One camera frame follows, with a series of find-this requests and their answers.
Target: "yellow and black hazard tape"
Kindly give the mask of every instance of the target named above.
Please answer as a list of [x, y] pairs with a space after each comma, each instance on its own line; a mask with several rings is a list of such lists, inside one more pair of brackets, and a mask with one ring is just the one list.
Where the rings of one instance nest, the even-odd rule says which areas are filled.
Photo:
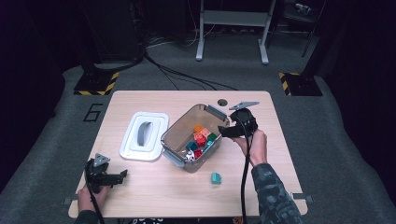
[[111, 90], [114, 88], [114, 85], [116, 84], [117, 77], [119, 77], [120, 73], [114, 74], [110, 82], [108, 83], [107, 87], [105, 90], [102, 91], [75, 91], [75, 95], [109, 95], [111, 93]]
[[289, 84], [286, 80], [286, 75], [299, 76], [300, 73], [279, 73], [280, 81], [282, 82], [283, 91], [286, 95], [291, 95]]

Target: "person's left hand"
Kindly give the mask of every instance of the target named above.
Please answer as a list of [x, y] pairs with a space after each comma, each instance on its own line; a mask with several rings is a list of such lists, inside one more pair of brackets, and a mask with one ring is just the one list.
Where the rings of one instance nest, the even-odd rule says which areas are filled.
[[[105, 203], [105, 198], [106, 198], [109, 190], [110, 190], [110, 186], [104, 186], [104, 187], [102, 187], [102, 189], [100, 190], [99, 193], [93, 194], [93, 196], [96, 199], [96, 202], [98, 203], [99, 209], [101, 209], [101, 210], [102, 210], [103, 204]], [[93, 203], [91, 201], [90, 192], [86, 185], [84, 185], [84, 188], [82, 188], [78, 191], [78, 212], [81, 212], [84, 210], [91, 210], [93, 212], [96, 212], [95, 208], [93, 207]]]

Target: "hand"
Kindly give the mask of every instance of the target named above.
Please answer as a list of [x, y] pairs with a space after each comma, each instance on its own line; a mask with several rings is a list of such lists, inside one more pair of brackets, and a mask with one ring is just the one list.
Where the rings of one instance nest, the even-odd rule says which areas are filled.
[[[105, 203], [105, 198], [106, 198], [109, 190], [110, 190], [110, 186], [105, 186], [105, 187], [102, 187], [102, 189], [100, 190], [99, 193], [93, 194], [93, 196], [96, 199], [96, 202], [98, 203], [99, 209], [101, 209], [101, 210], [102, 210], [103, 204]], [[96, 212], [95, 208], [93, 207], [90, 192], [88, 191], [88, 188], [86, 185], [84, 186], [84, 188], [82, 188], [78, 191], [78, 212], [81, 212], [84, 210], [91, 210], [93, 212]]]
[[[248, 153], [247, 140], [243, 137], [231, 138], [242, 149], [245, 156]], [[256, 166], [260, 163], [267, 163], [267, 135], [260, 129], [256, 130], [253, 134], [253, 142], [250, 147], [250, 163]]]

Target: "gray carpet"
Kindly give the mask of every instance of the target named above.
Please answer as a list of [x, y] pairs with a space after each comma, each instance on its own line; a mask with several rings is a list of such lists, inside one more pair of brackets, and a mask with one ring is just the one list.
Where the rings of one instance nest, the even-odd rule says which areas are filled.
[[[258, 38], [232, 35], [206, 40], [204, 59], [199, 63], [195, 61], [197, 43], [190, 47], [164, 44], [148, 48], [148, 54], [157, 63], [193, 77], [240, 91], [270, 92], [303, 192], [315, 200], [304, 216], [307, 223], [396, 223], [395, 206], [377, 173], [344, 131], [337, 103], [323, 79], [316, 77], [322, 97], [286, 96], [283, 92], [278, 73], [303, 71], [315, 43], [302, 58], [305, 39], [277, 34], [268, 49], [270, 64], [265, 66]], [[0, 195], [0, 223], [72, 223], [62, 201], [76, 189], [111, 94], [119, 90], [176, 90], [147, 60], [120, 72], [113, 91], [106, 96], [74, 95], [81, 75], [80, 67], [64, 72], [66, 87], [56, 117], [49, 120]], [[180, 90], [203, 90], [187, 81], [172, 80]], [[94, 108], [101, 111], [98, 120], [84, 122], [92, 104], [99, 104]], [[107, 219], [106, 223], [117, 220]]]

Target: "chair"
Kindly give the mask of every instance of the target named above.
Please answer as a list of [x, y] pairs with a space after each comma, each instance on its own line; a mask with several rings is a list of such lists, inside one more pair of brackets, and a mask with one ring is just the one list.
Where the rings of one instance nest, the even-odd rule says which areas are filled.
[[314, 33], [315, 33], [316, 29], [317, 29], [318, 21], [320, 20], [320, 17], [321, 17], [321, 15], [323, 13], [323, 9], [326, 7], [327, 0], [314, 1], [314, 2], [316, 2], [314, 5], [312, 5], [313, 1], [310, 1], [310, 4], [312, 6], [309, 5], [309, 4], [308, 4], [308, 6], [314, 9], [314, 13], [312, 15], [309, 15], [309, 16], [305, 15], [303, 13], [300, 13], [296, 9], [295, 4], [296, 3], [300, 3], [300, 2], [301, 1], [298, 1], [298, 2], [295, 2], [295, 3], [288, 2], [288, 3], [284, 3], [283, 4], [283, 8], [279, 12], [280, 13], [279, 18], [278, 18], [278, 20], [275, 21], [276, 24], [274, 24], [272, 26], [272, 32], [271, 32], [269, 38], [267, 38], [267, 46], [266, 47], [268, 49], [270, 47], [270, 43], [271, 43], [272, 37], [273, 37], [273, 35], [274, 35], [275, 31], [276, 31], [276, 27], [277, 27], [278, 21], [282, 20], [282, 21], [287, 21], [287, 22], [293, 22], [293, 23], [305, 26], [305, 27], [307, 27], [310, 30], [309, 34], [308, 34], [308, 42], [305, 45], [305, 49], [304, 49], [302, 57], [305, 56], [306, 51], [308, 50], [308, 46], [311, 43], [312, 36], [314, 35]]

